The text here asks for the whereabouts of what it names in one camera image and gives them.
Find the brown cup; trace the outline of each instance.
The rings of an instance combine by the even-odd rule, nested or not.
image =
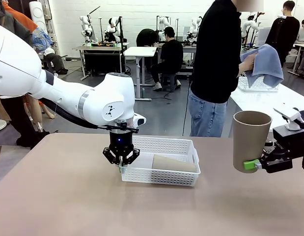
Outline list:
[[[262,156],[272,118],[262,112],[242,111],[234,115],[233,121],[233,165],[240,172],[254,173],[256,170],[245,170],[244,162]]]

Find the basket handle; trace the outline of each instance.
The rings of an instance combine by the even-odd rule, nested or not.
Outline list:
[[[198,155],[197,155],[197,151],[196,151],[195,147],[193,147],[193,149],[194,149],[194,154],[193,154],[193,156],[195,157],[195,161],[196,161],[195,164],[198,164],[198,163],[199,163],[199,157],[198,157]]]

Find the jeans pocket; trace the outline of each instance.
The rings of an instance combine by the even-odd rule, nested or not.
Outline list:
[[[189,111],[192,119],[200,119],[202,117],[203,106],[203,100],[199,100],[192,95],[189,96]]]

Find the white sneaker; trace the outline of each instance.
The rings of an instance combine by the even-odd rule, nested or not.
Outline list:
[[[157,82],[157,83],[155,84],[155,86],[153,87],[153,90],[154,90],[154,91],[159,91],[159,90],[162,90],[162,89],[163,89],[163,87],[162,87],[162,85],[161,85],[160,82]]]
[[[181,83],[180,83],[180,81],[179,80],[177,80],[177,86],[176,86],[176,89],[177,88],[180,88],[181,87]]]

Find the white plastic basket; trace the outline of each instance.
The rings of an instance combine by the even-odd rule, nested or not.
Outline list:
[[[277,92],[278,85],[275,88],[272,88],[265,83],[263,83],[264,77],[258,78],[254,84],[249,88],[247,77],[240,76],[238,82],[238,88],[244,92]]]
[[[131,165],[120,166],[122,181],[195,185],[201,170],[192,140],[133,136],[133,144],[140,149],[140,156]],[[154,154],[193,163],[196,165],[196,173],[152,169]]]

